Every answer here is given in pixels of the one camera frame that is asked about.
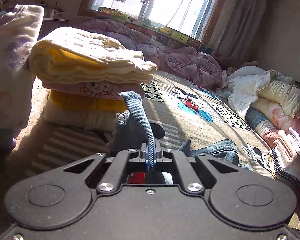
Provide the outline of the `blue denim jeans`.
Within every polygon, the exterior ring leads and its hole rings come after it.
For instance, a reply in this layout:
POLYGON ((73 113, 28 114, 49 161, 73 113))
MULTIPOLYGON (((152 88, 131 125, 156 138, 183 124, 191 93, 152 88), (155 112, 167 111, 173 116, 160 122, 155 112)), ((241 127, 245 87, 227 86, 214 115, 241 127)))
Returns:
MULTIPOLYGON (((119 114, 115 121, 113 140, 108 144, 111 157, 122 150, 130 148, 139 150, 144 142, 154 146, 154 139, 164 136, 164 130, 161 126, 151 124, 147 120, 141 96, 138 93, 128 91, 122 92, 120 95, 127 104, 128 110, 119 114)), ((191 141, 186 139, 178 150, 188 157, 195 157, 199 153, 204 153, 239 166, 238 149, 235 142, 230 139, 224 139, 197 150, 191 150, 190 146, 191 141)))

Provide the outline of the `cluttered side desk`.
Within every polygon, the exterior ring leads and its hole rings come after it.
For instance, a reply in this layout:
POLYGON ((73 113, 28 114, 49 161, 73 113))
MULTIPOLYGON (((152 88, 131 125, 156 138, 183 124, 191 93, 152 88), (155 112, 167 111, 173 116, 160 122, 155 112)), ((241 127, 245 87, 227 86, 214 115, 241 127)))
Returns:
POLYGON ((45 10, 39 5, 16 4, 12 11, 0 17, 0 30, 9 35, 30 34, 33 32, 40 40, 51 31, 67 26, 69 20, 44 17, 45 10))

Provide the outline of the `pink cartoon folded garment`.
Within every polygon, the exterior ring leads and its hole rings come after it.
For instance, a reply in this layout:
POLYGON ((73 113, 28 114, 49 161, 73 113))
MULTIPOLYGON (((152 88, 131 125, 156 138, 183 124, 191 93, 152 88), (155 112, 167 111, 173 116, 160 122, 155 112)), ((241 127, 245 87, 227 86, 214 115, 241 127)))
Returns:
POLYGON ((76 83, 76 84, 62 84, 62 83, 48 83, 42 81, 42 86, 47 89, 52 89, 66 94, 75 94, 81 96, 88 96, 92 98, 123 100, 119 96, 122 92, 134 91, 143 99, 145 93, 140 84, 137 83, 111 83, 108 81, 90 82, 90 83, 76 83))

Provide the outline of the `Mickey Mouse plush blanket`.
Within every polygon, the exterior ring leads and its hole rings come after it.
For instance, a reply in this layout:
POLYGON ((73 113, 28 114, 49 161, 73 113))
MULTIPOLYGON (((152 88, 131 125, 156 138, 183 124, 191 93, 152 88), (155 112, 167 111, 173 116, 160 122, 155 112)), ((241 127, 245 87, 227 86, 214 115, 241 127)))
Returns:
MULTIPOLYGON (((249 110, 244 120, 229 107, 227 90, 217 94, 167 72, 157 72, 150 83, 141 87, 149 122, 164 130, 160 138, 163 148, 178 149, 189 139, 190 149, 196 150, 230 139, 236 144, 241 164, 277 179, 268 153, 279 130, 262 113, 249 110)), ((35 176, 97 152, 108 152, 113 132, 87 131, 44 120, 50 90, 39 80, 34 82, 29 125, 19 134, 18 146, 9 158, 16 178, 35 176)))

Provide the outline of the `folded clothes stack right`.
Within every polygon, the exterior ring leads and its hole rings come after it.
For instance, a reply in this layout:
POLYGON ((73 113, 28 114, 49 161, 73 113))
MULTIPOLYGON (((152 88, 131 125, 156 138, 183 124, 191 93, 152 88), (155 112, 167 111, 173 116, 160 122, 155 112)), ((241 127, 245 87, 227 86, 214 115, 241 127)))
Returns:
POLYGON ((292 127, 278 132, 271 150, 275 176, 300 188, 300 135, 292 127))

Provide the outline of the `window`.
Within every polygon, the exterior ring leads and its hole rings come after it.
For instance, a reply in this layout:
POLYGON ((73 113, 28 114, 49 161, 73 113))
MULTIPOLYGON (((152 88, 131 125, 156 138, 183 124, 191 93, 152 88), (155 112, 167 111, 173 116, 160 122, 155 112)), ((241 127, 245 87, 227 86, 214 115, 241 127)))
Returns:
POLYGON ((139 17, 147 25, 169 27, 200 39, 216 0, 92 0, 90 9, 101 7, 139 17))

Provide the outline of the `white folded garment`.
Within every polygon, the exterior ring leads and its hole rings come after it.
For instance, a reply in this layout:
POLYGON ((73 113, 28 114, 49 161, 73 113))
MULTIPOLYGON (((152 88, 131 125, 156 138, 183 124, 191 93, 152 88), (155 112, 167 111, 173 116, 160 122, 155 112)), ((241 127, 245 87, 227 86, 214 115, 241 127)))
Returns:
POLYGON ((116 113, 108 111, 65 111, 49 99, 43 110, 43 118, 46 122, 61 126, 83 128, 87 131, 112 132, 115 128, 116 113))

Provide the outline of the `yellow folded garment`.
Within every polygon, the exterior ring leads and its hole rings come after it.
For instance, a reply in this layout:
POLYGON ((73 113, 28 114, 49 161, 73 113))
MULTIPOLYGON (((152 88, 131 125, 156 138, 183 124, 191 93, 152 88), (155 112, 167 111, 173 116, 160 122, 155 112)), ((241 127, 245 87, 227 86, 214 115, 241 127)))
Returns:
POLYGON ((49 99, 60 109, 65 111, 93 111, 122 113, 127 110, 122 100, 99 99, 88 96, 67 94, 50 90, 49 99))

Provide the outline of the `white floral hanging cloth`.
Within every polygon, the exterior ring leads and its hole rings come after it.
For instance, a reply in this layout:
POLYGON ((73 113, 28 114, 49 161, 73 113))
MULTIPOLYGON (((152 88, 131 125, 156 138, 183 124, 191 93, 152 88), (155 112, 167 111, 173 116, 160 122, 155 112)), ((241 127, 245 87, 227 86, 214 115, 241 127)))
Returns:
POLYGON ((0 129, 27 126, 33 85, 27 61, 37 40, 33 32, 9 35, 0 30, 0 129))

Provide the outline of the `grey curtain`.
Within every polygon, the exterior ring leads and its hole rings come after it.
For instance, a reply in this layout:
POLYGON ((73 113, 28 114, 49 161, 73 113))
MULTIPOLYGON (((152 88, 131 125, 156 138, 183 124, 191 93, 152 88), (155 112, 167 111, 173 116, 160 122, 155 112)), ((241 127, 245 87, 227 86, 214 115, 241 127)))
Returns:
POLYGON ((218 45, 222 64, 244 61, 260 26, 268 0, 237 0, 218 45))

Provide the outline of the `white padded jacket pile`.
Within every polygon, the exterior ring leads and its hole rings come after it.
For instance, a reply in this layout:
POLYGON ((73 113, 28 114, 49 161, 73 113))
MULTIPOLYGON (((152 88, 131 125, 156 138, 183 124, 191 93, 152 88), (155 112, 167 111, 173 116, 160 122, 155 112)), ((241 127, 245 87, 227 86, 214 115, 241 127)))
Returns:
POLYGON ((230 91, 228 105, 242 119, 257 110, 277 130, 293 128, 300 135, 300 88, 293 78, 276 70, 244 66, 228 75, 222 73, 222 87, 230 91))

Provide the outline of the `purple crumpled quilt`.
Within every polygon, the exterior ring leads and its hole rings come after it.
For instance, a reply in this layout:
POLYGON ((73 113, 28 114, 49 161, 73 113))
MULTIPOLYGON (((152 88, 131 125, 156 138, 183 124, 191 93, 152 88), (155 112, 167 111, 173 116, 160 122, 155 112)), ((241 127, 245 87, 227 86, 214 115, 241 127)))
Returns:
POLYGON ((226 76, 226 71, 211 55, 193 47, 168 47, 114 20, 94 19, 76 27, 112 37, 129 50, 141 51, 145 61, 155 63, 159 70, 190 80, 203 88, 220 85, 226 76))

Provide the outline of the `cream yellow folded blanket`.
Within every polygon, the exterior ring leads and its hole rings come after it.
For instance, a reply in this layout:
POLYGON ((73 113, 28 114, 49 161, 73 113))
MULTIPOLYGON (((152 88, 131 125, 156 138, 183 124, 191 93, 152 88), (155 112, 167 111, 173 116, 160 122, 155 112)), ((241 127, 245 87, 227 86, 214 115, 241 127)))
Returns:
POLYGON ((118 40, 72 27, 60 27, 39 40, 29 57, 31 72, 49 83, 148 83, 157 65, 118 40))

